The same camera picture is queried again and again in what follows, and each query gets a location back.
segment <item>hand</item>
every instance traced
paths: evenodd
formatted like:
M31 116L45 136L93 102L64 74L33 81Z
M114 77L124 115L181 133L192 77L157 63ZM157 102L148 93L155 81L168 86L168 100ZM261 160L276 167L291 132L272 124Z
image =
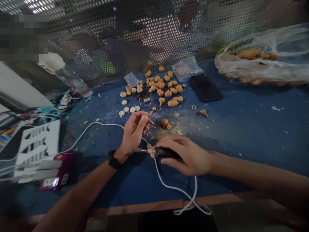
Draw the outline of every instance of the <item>hand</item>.
M142 134L149 130L149 124L154 124L148 117L142 117L142 115L148 115L148 113L145 111L132 113L125 124L123 139L119 149L127 155L131 155L138 148L142 140Z
M206 151L187 137L180 135L167 135L156 146L170 148L177 152L183 162L174 158L164 158L161 159L161 163L179 170L186 176L199 176L208 173L212 168L213 157L220 154L215 151Z

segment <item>paper scrap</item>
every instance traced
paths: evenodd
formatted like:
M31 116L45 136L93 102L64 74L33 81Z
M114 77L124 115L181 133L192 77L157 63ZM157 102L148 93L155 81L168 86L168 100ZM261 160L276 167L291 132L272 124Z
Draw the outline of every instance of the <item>paper scrap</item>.
M274 111L280 111L280 109L278 109L278 108L275 107L275 106L273 106L271 109L274 110Z

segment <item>wooden table edge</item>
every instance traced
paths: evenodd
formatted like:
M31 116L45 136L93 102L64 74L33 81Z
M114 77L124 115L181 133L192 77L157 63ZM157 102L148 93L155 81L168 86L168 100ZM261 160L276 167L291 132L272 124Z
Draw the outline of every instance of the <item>wooden table edge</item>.
M195 198L195 202L199 206L203 205L217 205L231 202L243 202L249 200L259 200L268 198L265 193L259 191L249 191L249 192L239 192L239 193L229 193L214 195L208 197L198 197ZM168 209L178 209L183 208L189 200L170 200L170 201L160 201L145 204L127 205L127 206L116 206L110 208L100 208L91 211L89 217L106 217L112 215L121 214L133 214L142 213L149 211L158 210L168 210ZM35 215L30 217L30 222L37 223L44 216L44 214Z

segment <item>small plastic bag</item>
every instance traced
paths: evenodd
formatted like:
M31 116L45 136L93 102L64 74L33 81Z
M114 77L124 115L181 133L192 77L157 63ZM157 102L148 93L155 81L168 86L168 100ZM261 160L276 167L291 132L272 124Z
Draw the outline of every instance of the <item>small plastic bag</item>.
M191 76L204 73L204 70L197 65L194 56L180 60L172 66L172 69L179 82L188 81Z
M128 85L131 85L132 87L137 86L137 83L139 83L139 80L134 76L132 72L128 75L125 75L124 79L126 80Z
M309 23L254 33L218 52L226 77L251 85L299 86L309 82Z

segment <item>floor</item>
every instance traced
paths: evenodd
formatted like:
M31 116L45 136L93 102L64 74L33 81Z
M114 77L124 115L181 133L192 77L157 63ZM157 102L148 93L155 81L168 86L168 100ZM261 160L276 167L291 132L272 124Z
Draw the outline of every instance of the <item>floor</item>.
M213 214L219 232L290 232L285 226L275 225L272 217L304 226L305 221L272 200L258 200L245 203L214 205ZM105 219L91 219L86 231L136 232L140 214L109 216Z

